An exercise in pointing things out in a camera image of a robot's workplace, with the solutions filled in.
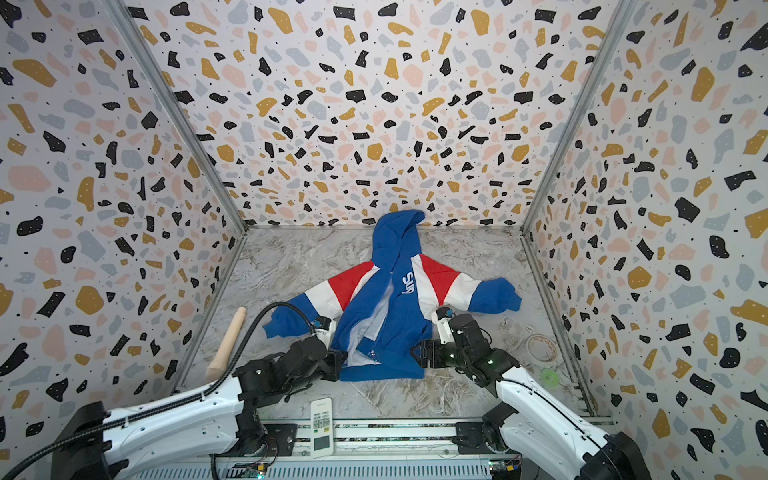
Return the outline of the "blue red white jacket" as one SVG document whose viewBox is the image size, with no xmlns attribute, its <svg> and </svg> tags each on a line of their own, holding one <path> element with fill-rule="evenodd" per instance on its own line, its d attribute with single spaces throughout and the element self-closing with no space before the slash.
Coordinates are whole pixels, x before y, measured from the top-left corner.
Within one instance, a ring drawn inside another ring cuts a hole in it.
<svg viewBox="0 0 768 480">
<path fill-rule="evenodd" d="M 420 210 L 381 217 L 371 259 L 276 308 L 266 335 L 301 336 L 309 331 L 307 321 L 326 317 L 336 323 L 332 347 L 347 354 L 341 380 L 421 379 L 424 369 L 410 350 L 431 339 L 439 308 L 519 310 L 521 299 L 508 280 L 476 280 L 425 255 L 417 231 L 424 218 Z"/>
</svg>

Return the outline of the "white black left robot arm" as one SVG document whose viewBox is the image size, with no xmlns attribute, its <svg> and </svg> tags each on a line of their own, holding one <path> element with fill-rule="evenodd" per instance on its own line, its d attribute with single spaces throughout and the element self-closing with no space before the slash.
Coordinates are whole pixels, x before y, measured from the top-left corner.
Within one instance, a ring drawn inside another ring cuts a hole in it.
<svg viewBox="0 0 768 480">
<path fill-rule="evenodd" d="M 87 405 L 59 436 L 51 476 L 124 479 L 192 457 L 260 453 L 270 443 L 260 409 L 317 380 L 338 380 L 346 357 L 310 336 L 235 368 L 221 383 L 111 411 Z"/>
</svg>

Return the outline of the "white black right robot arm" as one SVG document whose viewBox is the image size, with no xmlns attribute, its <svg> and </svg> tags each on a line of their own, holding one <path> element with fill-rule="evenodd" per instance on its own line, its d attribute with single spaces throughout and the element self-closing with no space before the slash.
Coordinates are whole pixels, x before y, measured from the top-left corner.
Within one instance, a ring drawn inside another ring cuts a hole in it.
<svg viewBox="0 0 768 480">
<path fill-rule="evenodd" d="M 477 433 L 457 429 L 457 446 L 517 452 L 554 479 L 651 477 L 633 439 L 609 434 L 570 410 L 516 358 L 492 346 L 471 314 L 441 307 L 436 318 L 439 338 L 412 347 L 411 356 L 424 368 L 452 368 L 500 400 Z"/>
</svg>

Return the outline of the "white tape roll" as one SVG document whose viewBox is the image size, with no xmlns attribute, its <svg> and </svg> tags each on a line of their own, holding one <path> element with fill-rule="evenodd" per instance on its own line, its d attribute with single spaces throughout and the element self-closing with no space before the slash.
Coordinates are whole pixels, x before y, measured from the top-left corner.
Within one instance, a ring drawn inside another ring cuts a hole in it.
<svg viewBox="0 0 768 480">
<path fill-rule="evenodd" d="M 543 334 L 533 334 L 525 341 L 531 361 L 542 367 L 555 365 L 560 357 L 557 343 Z"/>
</svg>

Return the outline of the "white remote control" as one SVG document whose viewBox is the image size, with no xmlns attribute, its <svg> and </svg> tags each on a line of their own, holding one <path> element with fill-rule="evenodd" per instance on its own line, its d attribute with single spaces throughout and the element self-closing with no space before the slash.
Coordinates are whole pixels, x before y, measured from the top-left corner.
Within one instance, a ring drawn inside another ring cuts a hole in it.
<svg viewBox="0 0 768 480">
<path fill-rule="evenodd" d="M 310 405 L 311 457 L 313 459 L 334 454 L 334 423 L 332 399 L 315 400 Z"/>
</svg>

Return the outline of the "green round cap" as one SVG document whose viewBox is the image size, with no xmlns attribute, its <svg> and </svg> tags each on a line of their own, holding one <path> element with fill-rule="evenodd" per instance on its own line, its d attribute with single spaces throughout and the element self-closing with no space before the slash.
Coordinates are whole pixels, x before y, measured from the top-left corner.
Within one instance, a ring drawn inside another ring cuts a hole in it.
<svg viewBox="0 0 768 480">
<path fill-rule="evenodd" d="M 540 384 L 547 389 L 554 389 L 560 385 L 560 377 L 556 370 L 542 369 L 539 376 Z"/>
</svg>

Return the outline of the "beige wooden rolling pin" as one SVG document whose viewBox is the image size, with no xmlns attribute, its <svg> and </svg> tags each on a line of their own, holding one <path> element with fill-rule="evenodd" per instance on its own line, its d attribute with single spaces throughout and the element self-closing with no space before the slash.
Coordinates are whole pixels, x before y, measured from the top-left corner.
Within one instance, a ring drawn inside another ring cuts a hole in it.
<svg viewBox="0 0 768 480">
<path fill-rule="evenodd" d="M 247 309 L 245 307 L 239 307 L 233 315 L 216 355 L 206 369 L 205 381 L 207 383 L 218 380 L 222 376 L 226 376 L 225 371 L 228 367 L 230 356 L 236 345 L 246 315 Z"/>
</svg>

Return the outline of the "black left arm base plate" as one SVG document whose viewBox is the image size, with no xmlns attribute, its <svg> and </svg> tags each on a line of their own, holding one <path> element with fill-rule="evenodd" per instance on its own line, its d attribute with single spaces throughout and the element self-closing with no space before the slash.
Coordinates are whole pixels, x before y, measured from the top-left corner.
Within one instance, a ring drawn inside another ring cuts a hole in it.
<svg viewBox="0 0 768 480">
<path fill-rule="evenodd" d="M 289 457 L 293 454 L 297 433 L 296 423 L 267 423 L 239 439 L 227 454 L 254 459 Z"/>
</svg>

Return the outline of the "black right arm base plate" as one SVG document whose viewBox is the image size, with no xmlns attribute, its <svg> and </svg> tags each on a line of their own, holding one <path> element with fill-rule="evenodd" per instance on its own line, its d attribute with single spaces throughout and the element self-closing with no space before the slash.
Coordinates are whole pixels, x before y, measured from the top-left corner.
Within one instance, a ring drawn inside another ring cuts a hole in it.
<svg viewBox="0 0 768 480">
<path fill-rule="evenodd" d="M 457 422 L 451 442 L 460 454 L 507 454 L 510 448 L 502 439 L 498 425 L 490 421 Z"/>
</svg>

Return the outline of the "aluminium mounting rail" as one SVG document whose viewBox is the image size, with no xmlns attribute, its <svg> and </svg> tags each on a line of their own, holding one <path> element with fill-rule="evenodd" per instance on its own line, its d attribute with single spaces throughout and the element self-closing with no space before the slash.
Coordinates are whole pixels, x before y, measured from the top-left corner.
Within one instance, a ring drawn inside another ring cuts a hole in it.
<svg viewBox="0 0 768 480">
<path fill-rule="evenodd" d="M 517 452 L 460 454 L 457 422 L 482 418 L 338 420 L 334 454 L 311 457 L 307 420 L 296 423 L 293 454 L 254 459 L 192 457 L 135 474 L 137 479 L 554 479 Z"/>
</svg>

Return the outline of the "right aluminium corner post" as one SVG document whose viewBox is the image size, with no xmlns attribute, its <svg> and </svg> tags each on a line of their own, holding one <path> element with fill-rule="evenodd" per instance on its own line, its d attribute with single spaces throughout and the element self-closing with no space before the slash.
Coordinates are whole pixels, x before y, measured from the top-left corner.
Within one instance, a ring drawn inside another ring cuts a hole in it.
<svg viewBox="0 0 768 480">
<path fill-rule="evenodd" d="M 613 51 L 619 42 L 619 37 L 624 32 L 630 17 L 636 8 L 636 4 L 637 2 L 635 0 L 621 0 L 617 4 L 616 10 L 607 26 L 605 38 L 601 42 L 595 61 L 586 76 L 584 85 L 575 101 L 571 113 L 569 114 L 568 120 L 565 123 L 562 135 L 554 150 L 552 160 L 544 174 L 541 176 L 541 182 L 521 226 L 521 235 L 524 238 L 526 238 L 534 229 L 536 217 L 546 202 L 547 192 L 555 183 L 555 176 L 564 164 L 566 155 L 572 142 L 575 140 L 582 119 L 592 104 L 594 95 L 604 78 L 608 64 L 613 56 Z"/>
</svg>

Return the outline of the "aluminium corner post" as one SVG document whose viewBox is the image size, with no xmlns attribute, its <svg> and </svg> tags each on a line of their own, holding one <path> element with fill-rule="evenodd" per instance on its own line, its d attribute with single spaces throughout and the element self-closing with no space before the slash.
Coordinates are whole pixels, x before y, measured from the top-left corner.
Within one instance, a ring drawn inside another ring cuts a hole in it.
<svg viewBox="0 0 768 480">
<path fill-rule="evenodd" d="M 554 150 L 552 160 L 544 174 L 541 176 L 541 182 L 521 226 L 521 235 L 524 238 L 526 238 L 534 229 L 536 217 L 546 202 L 547 192 L 555 183 L 555 176 L 564 164 L 566 155 L 572 142 L 575 140 L 582 119 L 592 104 L 594 95 L 604 78 L 608 64 L 613 56 L 613 51 L 619 42 L 619 37 L 624 32 L 630 17 L 636 8 L 636 4 L 637 2 L 635 0 L 621 0 L 617 4 L 616 10 L 607 26 L 605 38 L 601 42 L 595 61 L 586 76 L 584 85 L 575 101 L 571 113 L 569 114 L 568 120 L 565 123 L 562 135 Z"/>
<path fill-rule="evenodd" d="M 240 235 L 246 235 L 248 227 L 240 217 L 238 210 L 225 189 L 215 166 L 199 140 L 194 129 L 190 125 L 186 115 L 179 106 L 174 92 L 164 80 L 162 71 L 157 64 L 151 50 L 141 36 L 139 28 L 135 25 L 124 1 L 102 1 L 104 8 L 117 29 L 118 33 L 126 41 L 134 58 L 145 74 L 146 80 L 154 89 L 158 100 L 167 112 L 172 124 L 177 129 L 184 144 L 190 148 L 193 157 L 201 168 L 205 179 L 221 203 L 222 210 L 229 221 L 239 231 Z"/>
</svg>

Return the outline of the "left aluminium corner post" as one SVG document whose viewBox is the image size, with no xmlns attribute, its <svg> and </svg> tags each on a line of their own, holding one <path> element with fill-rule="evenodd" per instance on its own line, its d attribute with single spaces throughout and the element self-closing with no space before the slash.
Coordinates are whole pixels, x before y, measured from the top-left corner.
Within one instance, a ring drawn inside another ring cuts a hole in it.
<svg viewBox="0 0 768 480">
<path fill-rule="evenodd" d="M 201 168 L 205 179 L 221 203 L 222 210 L 229 221 L 239 231 L 240 235 L 246 235 L 248 227 L 240 217 L 238 210 L 225 189 L 215 166 L 199 140 L 194 129 L 190 125 L 186 115 L 179 106 L 174 92 L 164 80 L 162 71 L 157 64 L 151 50 L 141 36 L 139 28 L 135 25 L 124 1 L 102 1 L 104 8 L 117 29 L 118 33 L 126 41 L 134 58 L 145 74 L 146 80 L 154 89 L 158 100 L 167 112 L 172 124 L 177 129 L 184 144 L 190 148 L 193 157 Z"/>
</svg>

